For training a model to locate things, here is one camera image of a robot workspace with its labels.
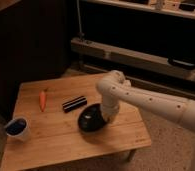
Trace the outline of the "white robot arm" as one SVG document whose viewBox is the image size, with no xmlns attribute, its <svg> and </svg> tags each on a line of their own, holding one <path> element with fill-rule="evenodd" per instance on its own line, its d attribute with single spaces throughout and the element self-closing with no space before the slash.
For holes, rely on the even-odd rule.
<svg viewBox="0 0 195 171">
<path fill-rule="evenodd" d="M 96 89 L 102 96 L 101 112 L 106 121 L 119 112 L 119 101 L 124 101 L 195 132 L 195 100 L 134 88 L 117 70 L 103 76 Z"/>
</svg>

